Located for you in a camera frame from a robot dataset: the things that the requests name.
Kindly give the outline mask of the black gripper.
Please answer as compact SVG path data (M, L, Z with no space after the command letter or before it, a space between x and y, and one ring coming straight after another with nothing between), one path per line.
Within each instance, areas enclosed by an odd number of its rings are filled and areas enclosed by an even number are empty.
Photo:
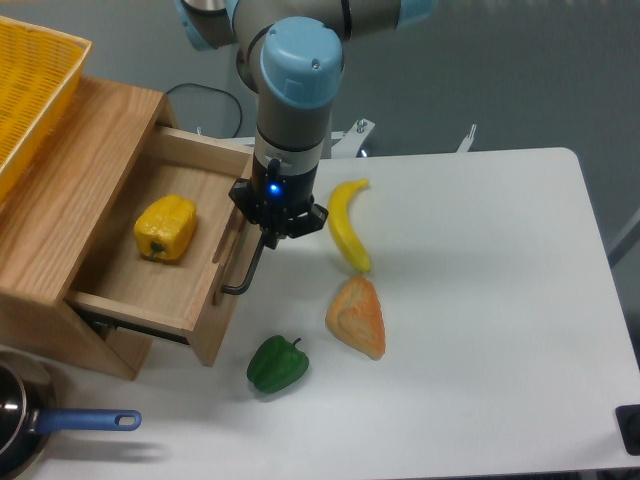
M229 197L249 223L264 227L266 247L276 249L282 239L296 239L323 229L329 212L321 205L312 205L317 169L301 175L285 175L279 170L270 176L268 168L254 157L251 177L235 180ZM264 226L267 208L275 213L267 214Z

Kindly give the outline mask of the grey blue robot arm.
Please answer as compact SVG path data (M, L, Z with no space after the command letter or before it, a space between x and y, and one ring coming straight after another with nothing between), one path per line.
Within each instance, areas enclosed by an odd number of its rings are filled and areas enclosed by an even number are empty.
M344 43L426 19L433 1L178 1L198 50L239 47L257 96L251 176L229 196L275 248L323 228L313 187L344 70Z

